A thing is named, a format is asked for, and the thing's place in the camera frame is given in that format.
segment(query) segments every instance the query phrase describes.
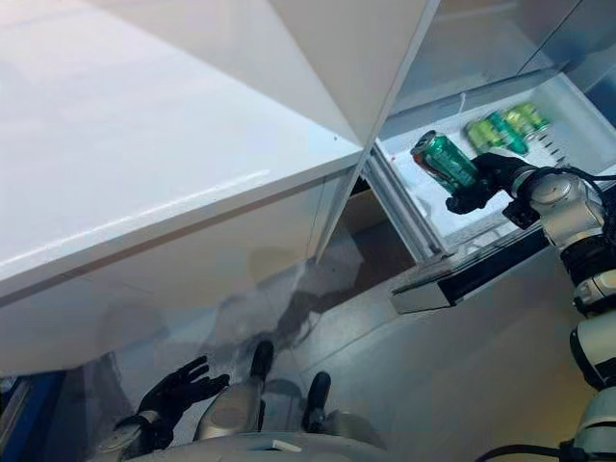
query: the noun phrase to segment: green beverage can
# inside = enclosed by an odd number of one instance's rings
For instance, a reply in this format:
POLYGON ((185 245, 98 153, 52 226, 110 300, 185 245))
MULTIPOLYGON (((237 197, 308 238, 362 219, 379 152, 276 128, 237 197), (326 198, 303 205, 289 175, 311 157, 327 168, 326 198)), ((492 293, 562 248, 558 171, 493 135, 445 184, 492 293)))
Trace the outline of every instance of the green beverage can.
POLYGON ((417 141, 411 155, 449 193, 472 186, 478 177, 475 164, 449 138, 434 130, 417 141))
POLYGON ((504 113, 503 118, 511 124, 522 138, 532 140, 536 131, 535 127, 520 110, 516 108, 510 109, 504 113))
POLYGON ((499 132, 507 149, 520 155, 526 155, 528 153, 528 146, 524 139, 518 135, 518 132, 514 130, 509 122, 502 118, 501 114, 494 112, 486 118, 492 123, 496 131, 499 132))
POLYGON ((478 120, 469 122, 464 131, 466 132, 466 138, 469 139, 477 154, 483 154, 490 149, 490 142, 481 133, 478 120))
POLYGON ((477 154, 483 154, 491 147, 503 147, 504 142, 492 123, 485 118, 478 118, 469 122, 465 127, 467 138, 475 148, 477 154))
POLYGON ((544 118, 532 103, 520 104, 513 109, 520 112, 537 132, 542 132, 550 126, 550 121, 544 118))

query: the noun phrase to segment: freezer drawer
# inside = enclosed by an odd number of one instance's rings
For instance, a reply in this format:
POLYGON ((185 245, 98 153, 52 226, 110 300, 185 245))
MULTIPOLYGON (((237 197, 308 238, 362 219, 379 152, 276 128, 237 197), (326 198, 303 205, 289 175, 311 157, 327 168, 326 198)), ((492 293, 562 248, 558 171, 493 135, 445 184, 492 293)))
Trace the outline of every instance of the freezer drawer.
POLYGON ((525 101, 534 103, 552 121, 547 132, 530 142, 528 162, 537 166, 570 164, 596 174, 616 169, 616 131, 563 74, 529 90, 406 132, 400 129, 387 140, 379 140, 364 176, 418 262, 407 284, 394 294, 400 312, 454 305, 547 245, 538 223, 523 231, 502 215, 510 201, 504 192, 483 210, 462 217, 450 213, 445 206, 448 193, 416 166, 409 154, 420 136, 434 129, 473 156, 462 136, 464 125, 525 101))

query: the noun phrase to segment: gray floor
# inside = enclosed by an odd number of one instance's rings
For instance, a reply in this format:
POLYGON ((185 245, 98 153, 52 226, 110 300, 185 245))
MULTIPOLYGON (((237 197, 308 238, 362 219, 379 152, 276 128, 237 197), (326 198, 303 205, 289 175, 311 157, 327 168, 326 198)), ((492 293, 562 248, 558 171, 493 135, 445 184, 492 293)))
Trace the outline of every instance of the gray floor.
MULTIPOLYGON (((553 252, 458 307, 400 317, 389 297, 408 274, 390 276, 410 261, 392 233, 383 225, 351 237, 341 228, 320 265, 290 269, 71 372, 47 460, 79 460, 198 354, 209 354, 213 373, 243 380, 263 338, 277 348, 266 429, 297 429, 312 377, 328 371, 330 408, 368 418, 398 460, 473 460, 494 445, 570 438, 592 393, 569 353, 578 316, 553 252), (84 431, 70 434, 66 423, 84 431)), ((190 441, 208 404, 185 415, 174 445, 190 441)))

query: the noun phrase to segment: white cabinet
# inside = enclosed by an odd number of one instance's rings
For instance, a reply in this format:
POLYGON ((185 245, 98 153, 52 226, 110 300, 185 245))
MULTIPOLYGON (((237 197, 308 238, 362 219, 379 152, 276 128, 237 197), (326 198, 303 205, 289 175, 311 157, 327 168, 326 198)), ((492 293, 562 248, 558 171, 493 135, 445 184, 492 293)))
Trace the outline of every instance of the white cabinet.
POLYGON ((0 373, 323 249, 438 1, 386 3, 0 5, 0 373))

